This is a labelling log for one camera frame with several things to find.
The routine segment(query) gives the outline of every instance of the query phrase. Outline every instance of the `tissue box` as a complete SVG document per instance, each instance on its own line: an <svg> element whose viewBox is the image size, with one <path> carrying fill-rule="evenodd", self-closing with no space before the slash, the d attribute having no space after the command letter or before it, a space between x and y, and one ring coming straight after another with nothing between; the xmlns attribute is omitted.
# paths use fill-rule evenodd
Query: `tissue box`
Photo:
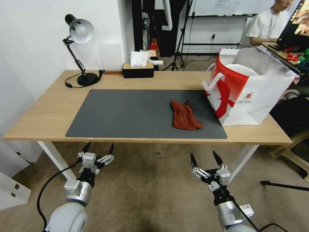
<svg viewBox="0 0 309 232"><path fill-rule="evenodd" d="M144 67L131 67L130 63L124 63L122 73L124 78L154 77L154 65L153 63L147 63Z"/></svg>

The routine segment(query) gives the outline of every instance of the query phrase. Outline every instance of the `desk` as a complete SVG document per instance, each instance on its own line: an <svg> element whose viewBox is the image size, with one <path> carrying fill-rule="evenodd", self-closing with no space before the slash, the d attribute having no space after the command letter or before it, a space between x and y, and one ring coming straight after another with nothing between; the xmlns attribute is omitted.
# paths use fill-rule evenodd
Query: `desk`
<svg viewBox="0 0 309 232"><path fill-rule="evenodd" d="M277 51L274 48L271 48L269 45L277 45L277 43L262 43L262 45L267 48L268 50L270 50L273 54L275 54L282 63L284 63L286 66L288 66L289 68L293 69L294 71L297 71L297 73L300 72L300 70L298 70L298 68L295 67L295 65L297 64L297 61L290 61L287 60L287 53L284 53L283 51ZM295 55L302 55L303 53L291 53L291 54L295 54Z"/></svg>
<svg viewBox="0 0 309 232"><path fill-rule="evenodd" d="M227 139L150 139L150 138L72 138L65 134L85 97L91 89L163 89L202 90L202 80L210 72L155 72L154 78L125 79L122 75L103 75L99 83L80 89L70 89L64 80L78 74L65 71L49 89L33 104L20 120L4 135L6 140L37 141L55 165L60 169L68 165L51 141L79 142L134 142L134 143L209 143L242 144L242 152L229 168L231 179L239 172L259 145L285 145L292 141L276 121L268 115L261 125L227 126ZM67 179L75 179L71 170L63 172Z"/></svg>

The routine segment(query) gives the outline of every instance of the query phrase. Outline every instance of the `black desk lamp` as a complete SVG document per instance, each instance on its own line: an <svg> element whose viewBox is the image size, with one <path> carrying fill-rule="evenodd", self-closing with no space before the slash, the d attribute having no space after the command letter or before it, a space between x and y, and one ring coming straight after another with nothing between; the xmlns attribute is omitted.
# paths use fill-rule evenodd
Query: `black desk lamp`
<svg viewBox="0 0 309 232"><path fill-rule="evenodd" d="M69 52L73 56L77 66L81 70L81 75L77 78L77 83L82 86L89 86L99 82L99 77L94 73L86 73L84 65L76 59L74 53L70 49L70 44L76 42L78 44L87 43L93 35L93 26L84 19L76 19L73 15L67 14L65 22L70 26L70 36L63 40Z"/></svg>

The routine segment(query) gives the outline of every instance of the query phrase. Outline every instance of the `lamp arm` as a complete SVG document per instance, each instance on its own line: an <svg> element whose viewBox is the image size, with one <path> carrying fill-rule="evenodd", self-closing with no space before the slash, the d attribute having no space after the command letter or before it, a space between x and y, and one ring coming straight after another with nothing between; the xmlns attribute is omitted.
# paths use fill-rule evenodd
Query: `lamp arm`
<svg viewBox="0 0 309 232"><path fill-rule="evenodd" d="M73 40L69 40L69 38L71 38L71 36L68 36L67 38L63 39L62 41L64 42L64 44L66 45L66 47L68 48L69 52L71 53L71 55L73 56L75 63L77 64L77 66L79 67L79 69L81 70L81 73L83 76L86 76L86 69L84 67L84 65L76 58L76 56L74 55L74 53L72 52L71 48L70 48L70 44L74 43Z"/></svg>

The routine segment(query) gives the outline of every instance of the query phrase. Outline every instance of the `person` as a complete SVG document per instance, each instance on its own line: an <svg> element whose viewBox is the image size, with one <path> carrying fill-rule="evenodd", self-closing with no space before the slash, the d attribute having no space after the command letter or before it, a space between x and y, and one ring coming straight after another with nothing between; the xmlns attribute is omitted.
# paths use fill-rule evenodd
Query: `person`
<svg viewBox="0 0 309 232"><path fill-rule="evenodd" d="M275 0L274 5L259 13L253 19L246 36L250 37L252 46L261 45L263 42L277 42L290 16L287 8L293 0Z"/></svg>

